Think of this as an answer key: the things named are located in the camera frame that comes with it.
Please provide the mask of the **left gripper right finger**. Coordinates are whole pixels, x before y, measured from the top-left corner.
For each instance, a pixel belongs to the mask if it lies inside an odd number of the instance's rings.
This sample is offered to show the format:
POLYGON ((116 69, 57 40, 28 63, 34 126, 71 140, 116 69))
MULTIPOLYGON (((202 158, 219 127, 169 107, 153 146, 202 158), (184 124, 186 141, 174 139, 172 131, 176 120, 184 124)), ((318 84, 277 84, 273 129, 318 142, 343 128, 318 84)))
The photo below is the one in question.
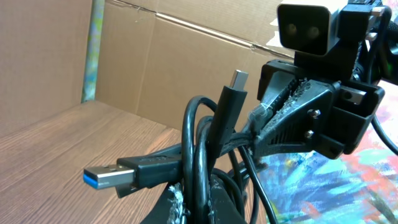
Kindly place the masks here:
POLYGON ((245 224, 246 221, 237 211, 225 189, 219 183, 211 184, 211 224, 245 224))

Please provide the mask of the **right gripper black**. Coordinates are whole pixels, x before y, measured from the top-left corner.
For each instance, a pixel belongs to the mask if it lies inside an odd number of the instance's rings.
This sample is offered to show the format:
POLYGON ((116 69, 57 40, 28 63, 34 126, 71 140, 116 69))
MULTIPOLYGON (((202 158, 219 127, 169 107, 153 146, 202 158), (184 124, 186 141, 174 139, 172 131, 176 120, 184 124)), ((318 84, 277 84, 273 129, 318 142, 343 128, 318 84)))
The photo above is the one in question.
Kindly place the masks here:
POLYGON ((253 156, 317 151, 337 159, 351 154, 384 95, 379 86, 327 80, 289 62, 267 62, 257 92, 265 113, 257 121, 253 156))

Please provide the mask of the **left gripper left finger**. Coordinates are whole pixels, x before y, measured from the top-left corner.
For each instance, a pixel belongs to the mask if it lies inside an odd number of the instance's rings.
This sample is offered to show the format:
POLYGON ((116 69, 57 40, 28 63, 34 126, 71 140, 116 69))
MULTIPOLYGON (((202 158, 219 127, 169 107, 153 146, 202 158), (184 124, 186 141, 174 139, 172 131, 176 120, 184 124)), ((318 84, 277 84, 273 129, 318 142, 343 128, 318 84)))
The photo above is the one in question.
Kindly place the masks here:
POLYGON ((141 224, 187 224, 190 212, 185 208, 181 183, 167 184, 158 201, 141 224))

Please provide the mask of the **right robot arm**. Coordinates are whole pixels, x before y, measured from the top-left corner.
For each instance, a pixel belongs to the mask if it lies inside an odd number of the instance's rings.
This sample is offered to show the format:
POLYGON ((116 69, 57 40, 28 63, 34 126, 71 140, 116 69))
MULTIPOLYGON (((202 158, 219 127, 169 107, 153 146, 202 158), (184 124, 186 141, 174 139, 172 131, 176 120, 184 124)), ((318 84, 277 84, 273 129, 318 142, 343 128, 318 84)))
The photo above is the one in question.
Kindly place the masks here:
POLYGON ((351 154, 368 126, 397 146, 376 118, 378 86, 397 83, 397 25, 381 1, 284 1, 277 6, 279 40, 293 62, 262 66, 260 113, 250 125, 252 153, 317 151, 351 154))

